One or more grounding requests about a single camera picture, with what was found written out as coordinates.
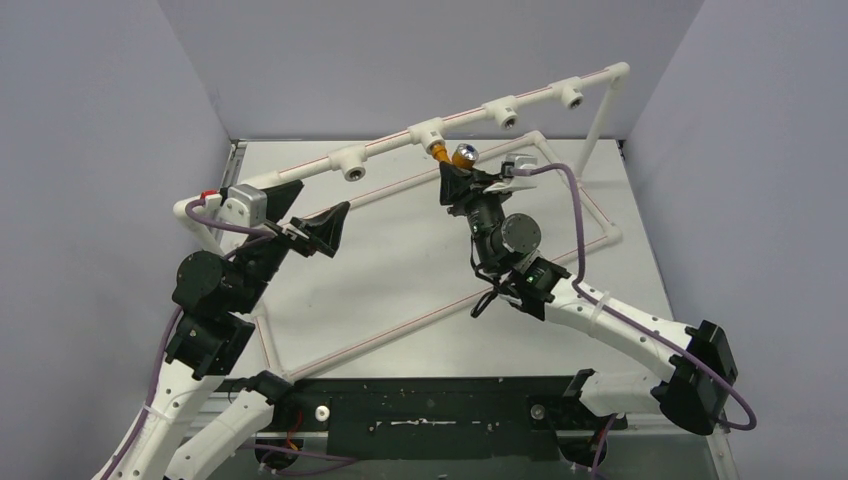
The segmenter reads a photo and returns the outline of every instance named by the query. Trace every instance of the gray wall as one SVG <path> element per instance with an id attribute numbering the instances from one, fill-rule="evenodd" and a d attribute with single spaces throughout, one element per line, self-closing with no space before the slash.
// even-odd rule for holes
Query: gray wall
<path id="1" fill-rule="evenodd" d="M 703 0 L 159 3 L 233 138 L 374 138 L 628 61 L 604 131 L 624 138 Z M 602 94 L 519 127 L 585 136 Z"/>
<path id="2" fill-rule="evenodd" d="M 171 205 L 227 136 L 155 0 L 0 3 L 0 471 L 90 478 L 192 247 Z"/>
<path id="3" fill-rule="evenodd" d="M 625 148 L 676 317 L 726 328 L 760 415 L 746 479 L 848 478 L 846 18 L 707 0 Z"/>

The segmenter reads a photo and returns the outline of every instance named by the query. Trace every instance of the orange tube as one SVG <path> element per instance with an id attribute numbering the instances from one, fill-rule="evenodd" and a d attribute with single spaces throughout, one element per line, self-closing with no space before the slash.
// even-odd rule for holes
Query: orange tube
<path id="1" fill-rule="evenodd" d="M 444 145 L 442 145 L 440 143 L 437 143 L 436 145 L 433 146 L 433 149 L 430 152 L 430 155 L 432 155 L 433 158 L 435 158 L 436 160 L 438 160 L 440 162 L 451 163 L 450 157 L 448 157 L 447 149 L 445 148 Z"/>

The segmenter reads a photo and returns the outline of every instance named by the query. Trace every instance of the screw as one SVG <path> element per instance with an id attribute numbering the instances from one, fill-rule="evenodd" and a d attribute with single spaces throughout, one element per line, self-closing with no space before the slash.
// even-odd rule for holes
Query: screw
<path id="1" fill-rule="evenodd" d="M 315 409 L 315 420 L 326 422 L 330 418 L 330 409 L 326 405 L 319 405 Z"/>
<path id="2" fill-rule="evenodd" d="M 545 407 L 536 404 L 530 407 L 530 418 L 533 420 L 542 420 L 545 418 Z"/>

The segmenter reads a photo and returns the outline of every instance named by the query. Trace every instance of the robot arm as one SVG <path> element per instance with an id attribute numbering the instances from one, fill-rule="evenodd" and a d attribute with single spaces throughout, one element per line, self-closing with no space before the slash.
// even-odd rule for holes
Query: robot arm
<path id="1" fill-rule="evenodd" d="M 252 227 L 263 223 L 261 217 L 271 232 L 260 232 L 264 240 L 248 237 L 249 241 L 232 254 L 200 251 L 182 262 L 172 298 L 182 307 L 183 315 L 167 343 L 153 401 L 145 405 L 118 452 L 94 478 L 128 475 L 160 480 L 171 469 L 208 475 L 211 470 L 206 472 L 205 462 L 217 466 L 219 458 L 222 461 L 235 451 L 242 437 L 270 422 L 273 409 L 269 406 L 281 398 L 288 384 L 265 372 L 254 378 L 250 392 L 239 396 L 240 411 L 231 408 L 201 432 L 197 441 L 182 449 L 186 452 L 181 452 L 184 460 L 197 455 L 197 462 L 176 462 L 169 468 L 191 421 L 230 373 L 253 333 L 254 325 L 234 313 L 253 310 L 290 250 L 306 257 L 316 252 L 332 257 L 339 247 L 342 224 L 350 209 L 348 202 L 310 219 L 293 218 L 293 228 L 288 230 L 276 225 L 302 188 L 300 181 L 266 191 L 244 185 L 212 193 L 208 202 L 197 202 L 205 203 L 207 209 L 234 205 L 226 208 L 225 214 L 231 216 L 227 225 L 234 230 L 259 232 Z"/>
<path id="2" fill-rule="evenodd" d="M 251 378 L 235 401 L 174 454 L 166 478 L 208 478 L 250 436 L 266 427 L 274 407 L 283 401 L 291 385 L 264 371 Z"/>
<path id="3" fill-rule="evenodd" d="M 440 203 L 448 206 L 451 215 L 466 218 L 479 258 L 474 263 L 472 257 L 474 273 L 493 285 L 472 316 L 501 297 L 539 320 L 574 328 L 609 345 L 650 373 L 610 375 L 584 370 L 569 395 L 599 417 L 662 413 L 685 430 L 709 435 L 728 388 L 702 367 L 720 375 L 728 386 L 737 375 L 723 330 L 706 321 L 695 329 L 650 315 L 598 292 L 544 259 L 537 250 L 542 238 L 539 225 L 522 213 L 505 215 L 502 206 L 513 192 L 533 187 L 529 175 L 519 174 L 536 170 L 535 164 L 534 158 L 523 154 L 508 155 L 497 174 L 476 170 L 473 162 L 466 168 L 444 160 L 439 164 Z"/>
<path id="4" fill-rule="evenodd" d="M 132 445 L 129 450 L 106 478 L 162 478 L 192 420 L 224 380 L 220 375 L 207 375 L 196 380 L 192 374 L 191 367 L 182 362 L 162 363 L 156 396 L 153 403 L 145 407 L 144 425 L 134 441 L 130 440 Z M 128 441 L 131 432 L 127 432 L 118 451 Z M 109 468 L 112 468 L 111 462 L 104 465 L 94 478 L 103 478 Z"/>

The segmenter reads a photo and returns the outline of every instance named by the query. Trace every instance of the white tabletop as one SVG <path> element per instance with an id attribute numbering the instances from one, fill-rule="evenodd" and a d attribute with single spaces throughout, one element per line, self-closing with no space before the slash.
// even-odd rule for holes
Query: white tabletop
<path id="1" fill-rule="evenodd" d="M 502 140 L 468 140 L 485 149 Z M 322 157 L 352 142 L 250 142 L 240 179 L 282 170 Z M 550 140 L 568 161 L 581 140 Z M 535 147 L 519 151 L 540 157 Z M 434 167 L 420 146 L 407 146 L 366 163 L 367 175 L 346 182 L 339 172 L 304 181 L 289 212 L 303 216 Z M 499 167 L 498 159 L 483 169 Z M 556 257 L 576 247 L 570 196 L 562 179 L 542 175 L 535 190 L 518 192 L 504 211 L 531 215 L 542 227 L 542 253 Z M 588 257 L 587 282 L 645 311 L 671 318 L 617 145 L 599 141 L 584 173 L 587 193 L 618 225 L 623 240 Z M 393 325 L 425 315 L 487 288 L 468 264 L 469 231 L 464 218 L 438 203 L 432 181 L 352 211 L 338 254 L 304 259 L 291 253 L 268 286 L 264 301 L 273 346 L 286 370 L 309 363 Z M 586 241 L 601 235 L 586 219 Z M 222 239 L 225 250 L 238 236 Z M 567 265 L 576 270 L 576 265 Z M 231 376 L 250 376 L 265 368 L 259 335 L 254 334 Z M 604 372 L 642 371 L 617 351 L 566 327 L 540 322 L 495 301 L 472 319 L 467 312 L 402 338 L 339 366 L 324 377 L 569 375 L 583 368 Z"/>

